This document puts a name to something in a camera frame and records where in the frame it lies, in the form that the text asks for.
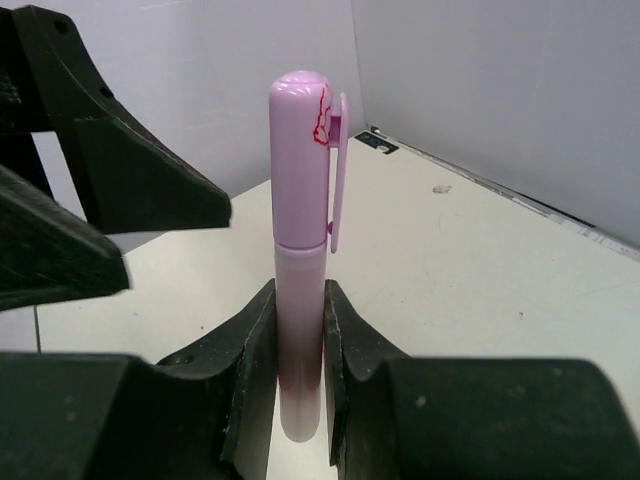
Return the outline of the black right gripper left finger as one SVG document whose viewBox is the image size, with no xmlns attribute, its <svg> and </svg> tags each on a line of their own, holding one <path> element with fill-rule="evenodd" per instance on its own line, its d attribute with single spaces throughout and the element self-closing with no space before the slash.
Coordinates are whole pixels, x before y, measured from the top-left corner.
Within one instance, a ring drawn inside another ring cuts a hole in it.
<svg viewBox="0 0 640 480">
<path fill-rule="evenodd" d="M 262 479 L 277 377 L 275 285 L 150 364 L 115 354 L 1 357 L 5 479 Z"/>
</svg>

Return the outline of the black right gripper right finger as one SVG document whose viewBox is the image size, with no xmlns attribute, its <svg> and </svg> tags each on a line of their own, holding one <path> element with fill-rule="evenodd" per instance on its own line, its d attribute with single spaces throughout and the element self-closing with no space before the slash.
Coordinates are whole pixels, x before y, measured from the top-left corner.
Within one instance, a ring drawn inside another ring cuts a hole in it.
<svg viewBox="0 0 640 480">
<path fill-rule="evenodd" d="M 325 284 L 329 461 L 342 479 L 635 479 L 610 380 L 576 358 L 413 357 Z"/>
</svg>

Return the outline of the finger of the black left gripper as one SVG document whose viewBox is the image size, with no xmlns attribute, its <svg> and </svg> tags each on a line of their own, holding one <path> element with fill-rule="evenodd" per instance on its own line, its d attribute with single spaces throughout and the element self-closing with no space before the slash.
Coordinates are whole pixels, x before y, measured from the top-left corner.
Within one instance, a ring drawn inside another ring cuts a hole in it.
<svg viewBox="0 0 640 480">
<path fill-rule="evenodd" d="M 1 310 L 109 296 L 130 287 L 107 237 L 1 169 Z"/>
<path fill-rule="evenodd" d="M 1 11 L 1 161 L 51 192 L 33 134 L 56 134 L 89 224 L 103 234 L 226 228 L 226 192 L 167 148 L 108 87 L 72 19 Z"/>
</svg>

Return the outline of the pink highlighter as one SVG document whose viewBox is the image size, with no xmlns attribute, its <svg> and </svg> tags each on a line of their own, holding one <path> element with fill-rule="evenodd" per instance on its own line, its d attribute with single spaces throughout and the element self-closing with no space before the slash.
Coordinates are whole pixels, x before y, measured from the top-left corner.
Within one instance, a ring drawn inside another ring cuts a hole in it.
<svg viewBox="0 0 640 480">
<path fill-rule="evenodd" d="M 275 247 L 280 421 L 285 435 L 304 443 L 320 415 L 326 245 Z"/>
</svg>

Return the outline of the purple highlighter cap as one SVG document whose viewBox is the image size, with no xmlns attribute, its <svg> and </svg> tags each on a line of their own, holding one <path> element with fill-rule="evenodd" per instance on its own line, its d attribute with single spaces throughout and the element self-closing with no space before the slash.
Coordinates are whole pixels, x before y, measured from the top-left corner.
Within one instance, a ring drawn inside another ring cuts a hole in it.
<svg viewBox="0 0 640 480">
<path fill-rule="evenodd" d="M 338 250 L 344 200 L 349 105 L 333 105 L 329 81 L 313 71 L 289 72 L 269 94 L 272 221 L 275 243 Z"/>
</svg>

